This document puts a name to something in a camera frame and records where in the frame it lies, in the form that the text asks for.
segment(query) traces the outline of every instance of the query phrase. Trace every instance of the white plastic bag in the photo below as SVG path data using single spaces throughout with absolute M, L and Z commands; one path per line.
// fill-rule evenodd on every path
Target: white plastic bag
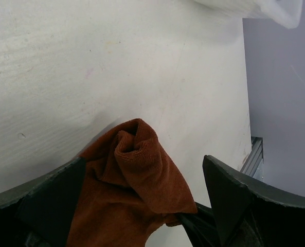
M 218 9 L 227 16 L 272 18 L 286 28 L 296 28 L 301 19 L 303 0 L 195 0 Z

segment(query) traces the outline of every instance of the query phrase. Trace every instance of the white tabletop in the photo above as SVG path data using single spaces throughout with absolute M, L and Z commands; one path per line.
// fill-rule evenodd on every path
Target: white tabletop
M 208 205 L 204 154 L 250 152 L 242 22 L 221 22 L 191 0 L 0 0 L 0 192 L 140 117 Z

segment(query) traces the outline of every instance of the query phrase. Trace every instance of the white table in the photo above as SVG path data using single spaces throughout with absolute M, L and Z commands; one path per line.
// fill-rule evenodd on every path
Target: white table
M 0 192 L 140 117 L 209 205 L 204 154 L 250 152 L 242 23 L 221 21 L 191 0 L 0 0 Z M 181 227 L 148 243 L 168 245 L 190 246 Z

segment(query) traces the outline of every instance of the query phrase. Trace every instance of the microfiber cloth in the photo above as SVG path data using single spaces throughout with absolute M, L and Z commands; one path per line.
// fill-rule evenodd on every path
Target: microfiber cloth
M 81 155 L 86 175 L 67 247 L 144 247 L 175 213 L 196 213 L 190 189 L 143 120 L 122 123 Z

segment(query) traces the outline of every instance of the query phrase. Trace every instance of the folded cloth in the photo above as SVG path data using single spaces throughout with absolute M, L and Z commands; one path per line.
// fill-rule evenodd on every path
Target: folded cloth
M 81 155 L 87 161 L 67 247 L 144 247 L 174 213 L 196 213 L 190 189 L 141 119 L 114 127 Z

